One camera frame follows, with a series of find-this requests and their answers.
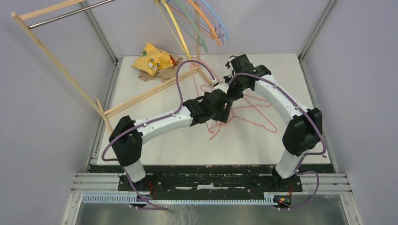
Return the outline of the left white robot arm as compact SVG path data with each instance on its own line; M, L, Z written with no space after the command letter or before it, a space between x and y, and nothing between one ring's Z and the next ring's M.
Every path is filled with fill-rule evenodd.
M220 83L211 92L189 99L182 106L158 118L132 120L122 117L109 137L120 166L127 173L130 185L137 191L146 188L148 179L140 161L142 146L149 140L179 128L204 124L221 117L228 102L229 86Z

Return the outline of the green hanger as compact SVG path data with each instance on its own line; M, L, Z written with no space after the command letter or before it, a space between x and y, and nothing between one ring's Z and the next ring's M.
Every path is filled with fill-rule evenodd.
M190 34L188 30L185 28L187 33L195 40L196 44L198 44L200 47L202 47L205 51L205 53L208 53L208 47L205 42L204 37L201 34L201 31L199 29L199 25L197 24L195 18L189 13L188 9L186 6L180 1L180 0L168 0L167 3L169 6L173 6L173 8L176 9L176 11L180 12L183 16L186 17L188 22L192 25L195 35Z

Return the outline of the pink plastic hanger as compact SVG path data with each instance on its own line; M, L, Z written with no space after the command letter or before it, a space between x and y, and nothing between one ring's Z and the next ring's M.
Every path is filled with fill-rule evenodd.
M196 76L195 75L192 76L195 91L196 91L197 96L199 97L199 96L202 96L205 91L210 92L213 89L213 81L219 82L220 78L217 75L217 73L205 61L203 61L202 59L196 58L196 57L193 57L192 59L202 62L210 70L210 73L209 73L205 68L202 67L201 64L197 64L194 62L190 63L190 68L193 69L193 68L197 67L199 76L201 78L203 78L203 80L204 80L204 82L198 83L196 80ZM207 132L211 135L209 138L210 141L212 141L214 138L217 137L221 128L223 127L223 124L221 122L213 121L213 120L207 121L205 123L205 125L206 125Z

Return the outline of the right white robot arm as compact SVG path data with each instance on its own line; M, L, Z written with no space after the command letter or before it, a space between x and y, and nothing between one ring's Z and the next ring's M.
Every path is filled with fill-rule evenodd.
M255 67L246 54L230 56L225 66L229 75L224 79L229 84L228 95L232 99L242 97L243 91L251 89L265 98L287 124L282 137L284 152L271 178L272 188L284 191L304 157L318 143L324 143L322 113L318 108L310 109L294 99L266 66Z

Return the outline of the yellow hanger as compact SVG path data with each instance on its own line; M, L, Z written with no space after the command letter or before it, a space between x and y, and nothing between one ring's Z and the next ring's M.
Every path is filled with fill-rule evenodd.
M187 47L184 36L180 30L180 26L174 16L174 14L172 13L170 6L167 4L167 2L165 0L154 0L154 3L157 6L157 8L159 9L159 11L161 12L166 24L168 25L170 31L172 32L173 36L175 37L176 41L178 42L180 48L185 53L187 59L191 60L192 58L191 58L190 51ZM172 28L172 26L168 22L168 19L164 13L164 10L167 12L169 20L172 22L174 28Z

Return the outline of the light blue hanger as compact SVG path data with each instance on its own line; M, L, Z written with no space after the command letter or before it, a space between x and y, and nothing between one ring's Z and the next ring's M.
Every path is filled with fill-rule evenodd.
M218 16L218 14L215 12L215 10L209 5L209 3L207 3L205 0L201 0L201 2L203 3L203 5L210 10L210 12L214 15L214 17L217 19L217 21L219 22L221 29L224 31L225 37L227 41L230 41L230 36L228 33L228 30L226 29L226 26L224 25L224 23L222 22L221 18Z

